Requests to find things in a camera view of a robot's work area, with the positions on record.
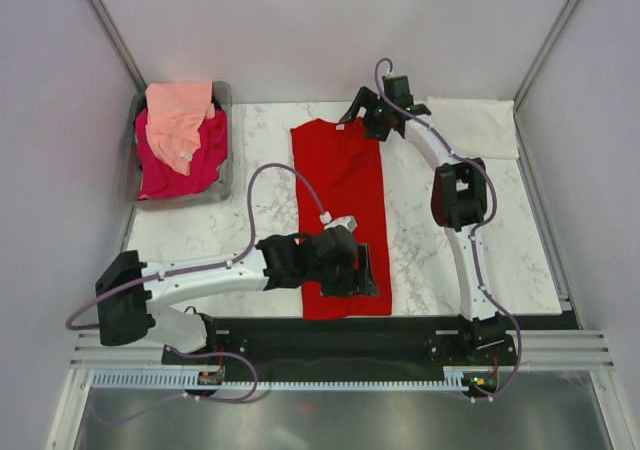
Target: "marble table surface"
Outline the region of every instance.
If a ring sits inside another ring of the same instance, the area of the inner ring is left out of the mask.
[[[346,103],[235,105],[234,184],[221,203],[164,210],[139,209],[129,249],[142,260],[183,260],[242,249],[249,239],[248,180],[260,165],[293,165],[289,129],[315,118],[337,121]],[[433,171],[395,132],[380,145],[385,182],[393,315],[455,315],[460,304],[453,255],[431,216]],[[498,193],[496,219],[483,229],[492,292],[515,314],[557,314],[560,304],[518,165],[486,160]],[[254,188],[258,238],[298,231],[294,177],[263,172]],[[299,290],[236,292],[176,305],[229,317],[298,317]]]

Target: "gray floor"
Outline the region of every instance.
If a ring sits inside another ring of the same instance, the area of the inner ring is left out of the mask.
[[[103,417],[168,395],[96,390]],[[272,392],[245,405],[171,402],[126,425],[91,417],[77,448],[102,449],[609,449],[587,375],[520,374],[494,403],[409,392]]]

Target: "gray wall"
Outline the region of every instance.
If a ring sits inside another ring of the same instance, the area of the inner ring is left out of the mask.
[[[113,256],[133,88],[83,0],[0,0],[0,446],[42,448],[75,335]]]
[[[104,0],[149,81],[351,100],[395,60],[418,97],[512,98],[564,0]]]
[[[585,0],[520,112],[575,303],[640,416],[640,0]]]

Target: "white folded cloth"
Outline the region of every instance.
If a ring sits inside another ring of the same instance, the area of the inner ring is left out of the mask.
[[[427,99],[434,125],[456,152],[468,157],[517,160],[513,100]]]

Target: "clothing pile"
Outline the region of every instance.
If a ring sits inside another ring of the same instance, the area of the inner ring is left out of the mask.
[[[205,191],[227,159],[227,115],[213,84],[154,83],[147,108],[136,118],[142,166],[139,200],[175,198]]]

